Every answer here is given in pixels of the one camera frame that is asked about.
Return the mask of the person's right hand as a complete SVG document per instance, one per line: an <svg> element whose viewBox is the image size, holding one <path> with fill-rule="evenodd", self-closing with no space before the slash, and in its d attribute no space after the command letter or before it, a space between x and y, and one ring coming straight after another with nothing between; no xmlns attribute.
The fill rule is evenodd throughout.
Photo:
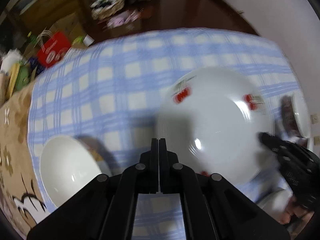
<svg viewBox="0 0 320 240"><path fill-rule="evenodd" d="M279 223L283 225L289 224L293 216L296 216L297 218L301 219L303 222L307 223L311 219L313 214L314 214L313 211L310 211L300 206L298 204L297 198L295 196L292 196L287 206L285 207L285 210L280 215Z"/></svg>

